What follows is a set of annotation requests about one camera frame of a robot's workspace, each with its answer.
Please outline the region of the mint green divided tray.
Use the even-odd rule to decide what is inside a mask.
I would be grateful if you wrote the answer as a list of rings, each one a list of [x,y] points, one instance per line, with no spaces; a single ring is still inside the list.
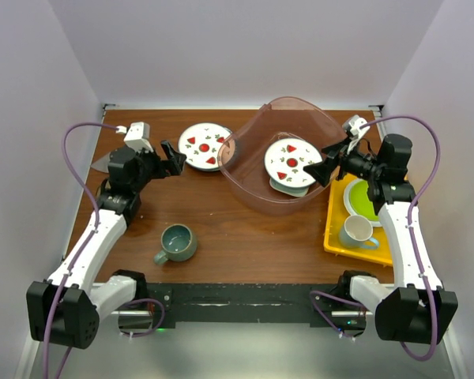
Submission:
[[[280,193],[287,194],[288,196],[297,197],[297,198],[305,197],[308,194],[309,189],[310,189],[310,185],[299,187],[299,188],[286,186],[274,180],[273,178],[269,180],[269,184],[274,190]]]

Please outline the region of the pink translucent plastic bin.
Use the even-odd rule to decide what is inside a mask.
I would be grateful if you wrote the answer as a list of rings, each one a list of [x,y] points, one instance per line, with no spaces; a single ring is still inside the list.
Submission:
[[[319,107],[297,97],[283,96],[263,105],[249,122],[227,137],[216,161],[232,193],[242,203],[261,213],[286,216],[306,206],[324,187],[315,181],[308,194],[300,198],[274,190],[265,170],[265,151],[279,139],[299,138],[321,154],[324,147],[345,137],[342,127]]]

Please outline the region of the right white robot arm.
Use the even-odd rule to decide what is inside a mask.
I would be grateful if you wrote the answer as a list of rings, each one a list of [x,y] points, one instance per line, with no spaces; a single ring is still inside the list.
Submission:
[[[389,134],[375,157],[349,145],[345,139],[324,148],[325,159],[303,169],[322,185],[334,171],[367,182],[369,200],[388,241],[394,286],[389,289],[365,272],[346,271],[337,284],[337,303],[345,310],[362,305],[371,311],[381,340],[439,344],[458,301],[437,277],[421,235],[416,192],[406,179],[412,142]]]

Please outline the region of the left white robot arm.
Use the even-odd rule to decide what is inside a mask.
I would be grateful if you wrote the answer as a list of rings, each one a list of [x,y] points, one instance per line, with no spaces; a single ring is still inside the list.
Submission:
[[[30,333],[36,341],[87,348],[99,324],[119,307],[139,310],[148,300],[145,275],[120,269],[101,287],[96,274],[141,206],[140,192],[153,179],[182,173],[186,155],[162,141],[164,159],[153,150],[122,146],[107,160],[108,176],[100,185],[96,210],[69,256],[26,293]]]

